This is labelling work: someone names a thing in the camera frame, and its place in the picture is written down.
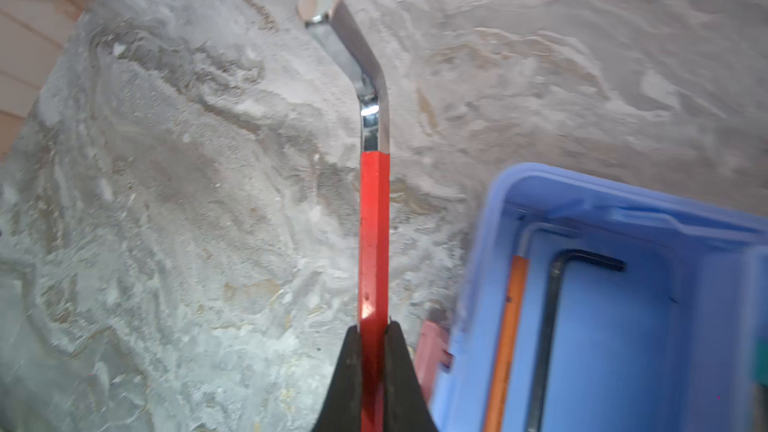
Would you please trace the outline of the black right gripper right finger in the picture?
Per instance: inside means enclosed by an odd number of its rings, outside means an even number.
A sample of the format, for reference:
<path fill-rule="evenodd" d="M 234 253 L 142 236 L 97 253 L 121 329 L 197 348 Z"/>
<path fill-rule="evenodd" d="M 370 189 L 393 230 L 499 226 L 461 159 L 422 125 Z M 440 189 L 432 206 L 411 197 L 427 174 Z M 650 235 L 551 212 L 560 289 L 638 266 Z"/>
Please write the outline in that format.
<path fill-rule="evenodd" d="M 437 432 L 414 370 L 400 324 L 384 336 L 384 432 Z"/>

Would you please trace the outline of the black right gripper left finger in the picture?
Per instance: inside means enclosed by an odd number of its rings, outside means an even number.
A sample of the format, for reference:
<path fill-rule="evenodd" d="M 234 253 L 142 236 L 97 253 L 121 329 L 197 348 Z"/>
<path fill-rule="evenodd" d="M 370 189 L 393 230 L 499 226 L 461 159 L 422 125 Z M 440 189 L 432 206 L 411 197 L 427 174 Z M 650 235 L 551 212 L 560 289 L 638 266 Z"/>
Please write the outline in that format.
<path fill-rule="evenodd" d="M 326 397 L 312 432 L 359 432 L 362 410 L 362 343 L 357 326 L 347 329 Z"/>

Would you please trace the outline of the orange handled screwdriver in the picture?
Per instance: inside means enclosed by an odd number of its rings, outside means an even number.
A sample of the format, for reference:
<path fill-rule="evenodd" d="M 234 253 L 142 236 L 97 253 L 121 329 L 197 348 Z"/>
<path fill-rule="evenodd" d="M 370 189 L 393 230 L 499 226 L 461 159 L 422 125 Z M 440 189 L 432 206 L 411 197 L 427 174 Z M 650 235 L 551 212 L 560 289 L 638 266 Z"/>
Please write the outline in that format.
<path fill-rule="evenodd" d="M 495 351 L 495 360 L 486 402 L 483 431 L 501 431 L 508 384 L 511 377 L 519 320 L 528 276 L 533 235 L 550 233 L 567 238 L 578 235 L 578 230 L 547 222 L 530 222 L 520 227 L 515 239 L 513 256 L 505 291 L 501 326 Z"/>

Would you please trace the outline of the black hex key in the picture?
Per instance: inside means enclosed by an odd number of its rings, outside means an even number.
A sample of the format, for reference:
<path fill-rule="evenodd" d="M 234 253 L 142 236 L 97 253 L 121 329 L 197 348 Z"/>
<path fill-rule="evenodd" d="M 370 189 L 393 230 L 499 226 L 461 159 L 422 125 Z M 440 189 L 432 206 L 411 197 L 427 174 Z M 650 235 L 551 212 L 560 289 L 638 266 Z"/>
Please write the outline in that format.
<path fill-rule="evenodd" d="M 542 430 L 560 295 L 565 272 L 571 262 L 586 263 L 617 273 L 624 272 L 627 267 L 622 260 L 580 249 L 565 249 L 553 257 L 548 269 L 542 322 L 537 340 L 535 367 L 525 419 L 525 431 L 527 432 Z"/>

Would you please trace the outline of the red handled hex key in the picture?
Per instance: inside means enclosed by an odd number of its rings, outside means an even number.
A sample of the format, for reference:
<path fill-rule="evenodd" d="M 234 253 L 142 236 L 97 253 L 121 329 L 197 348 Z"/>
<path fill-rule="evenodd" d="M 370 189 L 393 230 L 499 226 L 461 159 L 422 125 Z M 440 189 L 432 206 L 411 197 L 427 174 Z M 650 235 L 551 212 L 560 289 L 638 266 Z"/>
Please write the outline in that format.
<path fill-rule="evenodd" d="M 305 29 L 353 85 L 360 108 L 358 331 L 362 345 L 359 431 L 383 429 L 388 324 L 390 141 L 384 72 L 344 0 L 298 0 Z"/>

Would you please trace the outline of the teal utility knife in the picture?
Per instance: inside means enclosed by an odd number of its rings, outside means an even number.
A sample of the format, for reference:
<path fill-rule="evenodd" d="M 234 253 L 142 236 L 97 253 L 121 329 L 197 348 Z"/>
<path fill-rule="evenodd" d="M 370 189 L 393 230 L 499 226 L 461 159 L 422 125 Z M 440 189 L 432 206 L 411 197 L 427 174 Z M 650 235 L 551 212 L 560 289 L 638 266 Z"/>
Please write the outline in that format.
<path fill-rule="evenodd" d="M 768 386 L 768 341 L 758 338 L 755 341 L 752 358 L 752 377 L 756 384 Z"/>

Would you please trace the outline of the blue toolbox base tray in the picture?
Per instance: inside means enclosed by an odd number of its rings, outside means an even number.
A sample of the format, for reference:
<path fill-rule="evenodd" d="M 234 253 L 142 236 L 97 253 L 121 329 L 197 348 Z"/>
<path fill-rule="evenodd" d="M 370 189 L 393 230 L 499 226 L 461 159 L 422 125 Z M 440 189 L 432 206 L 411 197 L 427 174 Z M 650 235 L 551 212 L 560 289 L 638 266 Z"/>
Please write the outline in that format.
<path fill-rule="evenodd" d="M 565 169 L 524 163 L 492 183 L 431 412 L 441 431 L 483 427 L 516 236 L 533 235 L 502 427 L 525 431 L 549 265 L 568 264 L 541 431 L 750 431 L 755 341 L 767 340 L 767 220 Z"/>

